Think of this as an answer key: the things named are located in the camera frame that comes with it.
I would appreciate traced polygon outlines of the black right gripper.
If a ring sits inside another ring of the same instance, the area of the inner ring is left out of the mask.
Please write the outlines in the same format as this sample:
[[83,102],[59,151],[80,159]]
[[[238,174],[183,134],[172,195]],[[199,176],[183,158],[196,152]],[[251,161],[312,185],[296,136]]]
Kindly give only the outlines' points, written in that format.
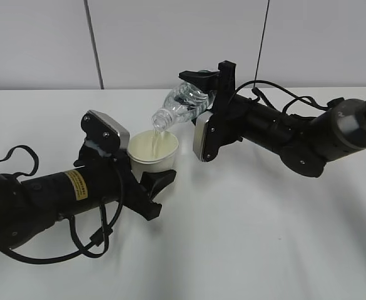
[[216,71],[183,71],[178,77],[194,85],[203,93],[216,91],[210,111],[216,122],[219,137],[219,150],[235,142],[249,140],[248,114],[251,103],[248,97],[239,95],[236,90],[236,64],[222,61]]

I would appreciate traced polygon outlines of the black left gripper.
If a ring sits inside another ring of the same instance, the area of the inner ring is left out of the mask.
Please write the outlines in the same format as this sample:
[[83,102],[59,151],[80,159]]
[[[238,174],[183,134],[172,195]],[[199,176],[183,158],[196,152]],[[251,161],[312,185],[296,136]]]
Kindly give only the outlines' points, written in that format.
[[141,184],[131,170],[130,158],[126,150],[119,149],[110,154],[87,145],[81,146],[74,166],[89,166],[99,168],[104,176],[105,185],[109,185],[112,177],[116,178],[119,187],[116,188],[118,201],[147,221],[160,215],[162,205],[153,202],[154,198],[167,186],[174,182],[174,169],[162,172],[143,172]]

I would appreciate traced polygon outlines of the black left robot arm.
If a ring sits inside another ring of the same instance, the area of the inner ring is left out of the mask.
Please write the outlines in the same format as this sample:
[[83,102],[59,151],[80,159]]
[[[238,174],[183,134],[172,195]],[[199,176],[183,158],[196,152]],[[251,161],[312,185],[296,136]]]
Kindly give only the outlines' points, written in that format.
[[176,171],[144,172],[141,180],[132,173],[124,151],[103,154],[82,146],[74,168],[35,177],[39,159],[28,146],[34,161],[30,173],[0,174],[0,245],[15,249],[62,219],[99,209],[101,228],[90,240],[100,245],[112,232],[115,216],[107,218],[106,204],[117,202],[150,221],[162,206],[154,198],[176,177]]

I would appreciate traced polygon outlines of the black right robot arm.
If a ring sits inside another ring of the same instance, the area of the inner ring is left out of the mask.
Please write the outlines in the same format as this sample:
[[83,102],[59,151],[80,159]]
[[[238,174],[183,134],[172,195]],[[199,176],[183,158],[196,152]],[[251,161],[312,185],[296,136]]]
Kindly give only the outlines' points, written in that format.
[[240,90],[258,81],[236,87],[235,69],[223,61],[217,71],[179,74],[201,92],[215,93],[212,107],[195,119],[193,151],[199,160],[210,162],[221,147],[246,139],[278,155],[293,172],[317,178],[326,163],[366,149],[366,100],[339,97],[320,106],[272,83],[292,97],[278,110],[257,87],[254,98],[241,96]]

